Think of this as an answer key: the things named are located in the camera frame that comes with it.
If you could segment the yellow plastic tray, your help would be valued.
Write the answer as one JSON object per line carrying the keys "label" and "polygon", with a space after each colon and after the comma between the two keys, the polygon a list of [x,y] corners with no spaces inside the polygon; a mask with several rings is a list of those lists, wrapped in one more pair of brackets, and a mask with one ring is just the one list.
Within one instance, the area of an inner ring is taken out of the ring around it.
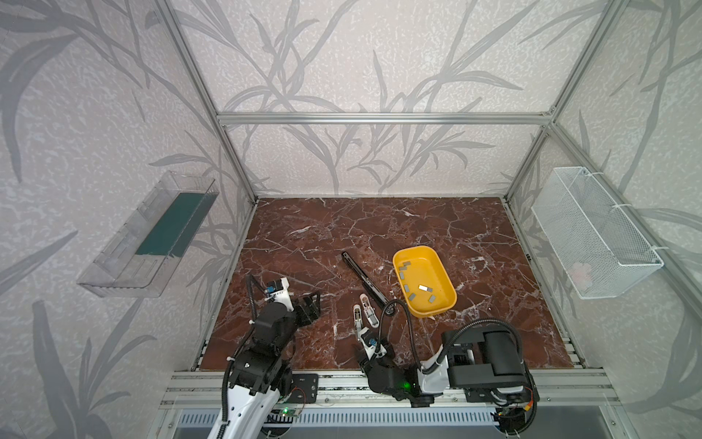
{"label": "yellow plastic tray", "polygon": [[392,263],[413,316],[430,318],[455,306],[457,292],[433,248],[415,246],[400,250]]}

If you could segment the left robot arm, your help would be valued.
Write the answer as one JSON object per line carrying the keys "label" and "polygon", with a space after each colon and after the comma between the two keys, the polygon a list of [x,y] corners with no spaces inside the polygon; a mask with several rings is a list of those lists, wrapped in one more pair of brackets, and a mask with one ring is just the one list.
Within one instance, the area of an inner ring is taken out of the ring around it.
{"label": "left robot arm", "polygon": [[252,309],[249,330],[228,358],[210,438],[258,437],[274,405],[293,389],[283,353],[296,331],[318,320],[321,311],[320,294],[292,298],[285,290],[270,292],[263,309]]}

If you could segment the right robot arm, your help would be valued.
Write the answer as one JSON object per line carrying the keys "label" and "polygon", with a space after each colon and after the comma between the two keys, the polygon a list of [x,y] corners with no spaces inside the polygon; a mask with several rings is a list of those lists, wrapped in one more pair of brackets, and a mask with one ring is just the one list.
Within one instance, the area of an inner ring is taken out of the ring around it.
{"label": "right robot arm", "polygon": [[460,390],[467,402],[498,407],[534,408],[539,393],[524,360],[522,338],[510,324],[481,318],[442,334],[442,345],[429,360],[400,366],[394,350],[374,331],[362,329],[356,360],[373,393],[413,408],[425,408],[448,390]]}

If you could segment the green circuit board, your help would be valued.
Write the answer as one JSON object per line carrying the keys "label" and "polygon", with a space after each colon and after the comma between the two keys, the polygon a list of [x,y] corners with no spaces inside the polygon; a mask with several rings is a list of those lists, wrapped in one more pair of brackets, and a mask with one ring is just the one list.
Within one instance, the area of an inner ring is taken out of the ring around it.
{"label": "green circuit board", "polygon": [[284,406],[282,408],[273,408],[267,415],[267,424],[292,424],[303,413],[303,406]]}

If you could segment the staple strips in tray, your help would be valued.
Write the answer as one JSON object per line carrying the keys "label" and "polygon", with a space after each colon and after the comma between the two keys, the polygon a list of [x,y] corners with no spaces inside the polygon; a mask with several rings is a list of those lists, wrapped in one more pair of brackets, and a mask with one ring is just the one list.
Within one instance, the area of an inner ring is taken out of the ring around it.
{"label": "staple strips in tray", "polygon": [[407,300],[417,307],[429,305],[434,298],[434,274],[431,265],[424,262],[406,262],[399,267],[399,277]]}

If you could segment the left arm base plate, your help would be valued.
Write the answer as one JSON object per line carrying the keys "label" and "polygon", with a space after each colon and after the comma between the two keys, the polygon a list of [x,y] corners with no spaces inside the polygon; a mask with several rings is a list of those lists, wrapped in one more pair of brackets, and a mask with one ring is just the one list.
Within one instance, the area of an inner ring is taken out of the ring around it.
{"label": "left arm base plate", "polygon": [[297,373],[292,375],[292,388],[287,404],[315,404],[319,388],[317,373]]}

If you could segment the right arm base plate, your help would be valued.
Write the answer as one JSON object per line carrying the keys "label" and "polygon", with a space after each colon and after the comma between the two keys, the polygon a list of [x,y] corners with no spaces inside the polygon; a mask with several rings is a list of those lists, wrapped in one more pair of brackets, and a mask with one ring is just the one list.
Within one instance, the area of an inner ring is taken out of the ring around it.
{"label": "right arm base plate", "polygon": [[464,389],[467,402],[483,402],[484,404],[495,404],[505,406],[507,400],[497,388],[477,388],[469,387]]}

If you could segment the clear plastic wall shelf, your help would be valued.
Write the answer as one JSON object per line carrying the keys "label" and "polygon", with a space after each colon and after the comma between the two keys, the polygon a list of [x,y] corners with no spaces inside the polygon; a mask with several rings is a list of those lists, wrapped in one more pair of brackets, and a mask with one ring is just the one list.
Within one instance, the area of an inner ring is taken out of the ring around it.
{"label": "clear plastic wall shelf", "polygon": [[162,296],[217,197],[213,177],[164,173],[78,285],[102,298]]}

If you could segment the aluminium front rail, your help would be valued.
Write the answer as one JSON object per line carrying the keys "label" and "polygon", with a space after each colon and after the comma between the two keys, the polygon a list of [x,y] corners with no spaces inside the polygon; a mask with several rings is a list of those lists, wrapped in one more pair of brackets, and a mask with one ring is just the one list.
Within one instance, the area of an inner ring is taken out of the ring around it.
{"label": "aluminium front rail", "polygon": [[[307,408],[409,407],[407,401],[373,393],[360,371],[318,371],[316,402]],[[618,406],[614,386],[603,369],[534,369],[539,406]],[[167,409],[219,409],[222,374],[176,372],[159,404]]]}

